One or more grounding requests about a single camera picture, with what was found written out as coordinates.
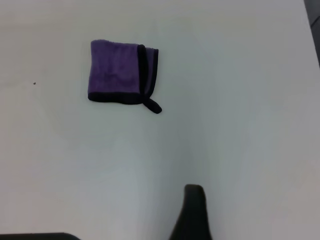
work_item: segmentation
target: folded towel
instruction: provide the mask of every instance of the folded towel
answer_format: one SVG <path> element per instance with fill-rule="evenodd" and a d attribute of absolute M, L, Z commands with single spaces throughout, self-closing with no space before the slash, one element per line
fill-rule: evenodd
<path fill-rule="evenodd" d="M 89 100 L 144 104 L 152 112 L 161 113 L 161 107 L 150 99 L 157 78 L 158 54 L 158 49 L 144 45 L 92 41 Z"/>

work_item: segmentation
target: black object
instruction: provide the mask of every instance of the black object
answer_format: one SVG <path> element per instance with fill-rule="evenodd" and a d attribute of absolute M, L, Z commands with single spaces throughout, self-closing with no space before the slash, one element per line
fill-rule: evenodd
<path fill-rule="evenodd" d="M 4 234 L 0 240 L 79 240 L 68 233 Z M 169 240 L 212 240 L 206 195 L 200 185 L 184 187 L 184 201 Z"/>
<path fill-rule="evenodd" d="M 79 240 L 68 233 L 27 233 L 27 234 L 4 234 L 0 240 Z"/>
<path fill-rule="evenodd" d="M 212 240 L 202 186 L 189 184 L 184 187 L 182 210 L 169 240 Z"/>

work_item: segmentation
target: purple towel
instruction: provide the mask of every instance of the purple towel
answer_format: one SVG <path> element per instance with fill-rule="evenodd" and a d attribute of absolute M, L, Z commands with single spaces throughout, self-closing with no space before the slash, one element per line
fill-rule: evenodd
<path fill-rule="evenodd" d="M 150 99 L 157 78 L 158 53 L 158 49 L 144 45 L 92 41 L 89 100 L 144 104 L 152 112 L 161 113 L 161 107 Z"/>

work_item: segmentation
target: white tabletop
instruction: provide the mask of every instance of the white tabletop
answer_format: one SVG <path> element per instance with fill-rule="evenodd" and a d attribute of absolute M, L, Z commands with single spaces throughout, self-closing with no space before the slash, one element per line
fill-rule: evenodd
<path fill-rule="evenodd" d="M 87 99 L 95 39 L 159 49 L 161 114 Z M 1 234 L 165 240 L 192 183 L 215 240 L 319 238 L 302 0 L 2 0 L 0 112 Z"/>

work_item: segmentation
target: white surface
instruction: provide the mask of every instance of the white surface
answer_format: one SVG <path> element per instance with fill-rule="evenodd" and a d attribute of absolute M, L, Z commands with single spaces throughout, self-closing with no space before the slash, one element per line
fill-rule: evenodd
<path fill-rule="evenodd" d="M 159 48 L 153 114 L 87 100 L 90 41 Z M 302 0 L 2 0 L 0 233 L 320 235 L 320 71 Z"/>

